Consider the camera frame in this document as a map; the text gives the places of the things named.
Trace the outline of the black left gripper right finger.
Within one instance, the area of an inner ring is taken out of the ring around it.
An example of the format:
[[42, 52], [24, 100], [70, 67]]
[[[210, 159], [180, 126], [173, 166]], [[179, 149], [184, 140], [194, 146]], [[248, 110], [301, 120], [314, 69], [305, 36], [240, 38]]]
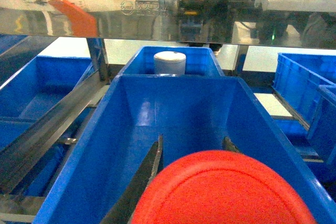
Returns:
[[225, 136], [222, 141], [222, 149], [234, 153], [241, 153], [238, 147], [231, 141], [231, 139], [228, 136]]

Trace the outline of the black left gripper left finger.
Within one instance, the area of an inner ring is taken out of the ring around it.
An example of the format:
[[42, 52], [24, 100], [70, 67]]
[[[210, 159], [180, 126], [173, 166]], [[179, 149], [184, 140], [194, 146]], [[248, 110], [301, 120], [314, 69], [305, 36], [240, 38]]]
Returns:
[[142, 194], [162, 169], [163, 135], [161, 134], [152, 144], [124, 193], [101, 220], [101, 223], [130, 223]]

